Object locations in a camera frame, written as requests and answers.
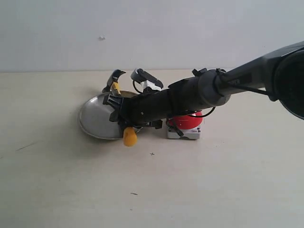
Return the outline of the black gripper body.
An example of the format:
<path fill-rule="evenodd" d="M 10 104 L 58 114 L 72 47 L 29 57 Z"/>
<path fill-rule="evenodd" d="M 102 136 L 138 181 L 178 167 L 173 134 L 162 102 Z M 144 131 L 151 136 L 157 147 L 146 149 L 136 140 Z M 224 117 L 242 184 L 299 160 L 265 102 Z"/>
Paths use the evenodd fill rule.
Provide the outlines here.
<path fill-rule="evenodd" d="M 159 129 L 159 121 L 173 116 L 169 89 L 156 93 L 124 97 L 121 116 L 133 127 L 154 127 Z"/>

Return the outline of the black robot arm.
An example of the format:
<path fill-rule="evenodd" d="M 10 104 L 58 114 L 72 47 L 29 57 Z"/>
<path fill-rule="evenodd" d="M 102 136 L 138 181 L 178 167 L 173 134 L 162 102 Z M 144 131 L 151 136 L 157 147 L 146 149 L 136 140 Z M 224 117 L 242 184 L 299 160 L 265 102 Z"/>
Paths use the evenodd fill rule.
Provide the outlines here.
<path fill-rule="evenodd" d="M 155 93 L 124 98 L 105 96 L 114 108 L 110 121 L 126 126 L 147 127 L 155 121 L 224 105 L 233 94 L 254 92 L 280 101 L 298 118 L 304 116 L 304 44 L 295 43 L 265 54 L 230 71 L 194 70 Z"/>

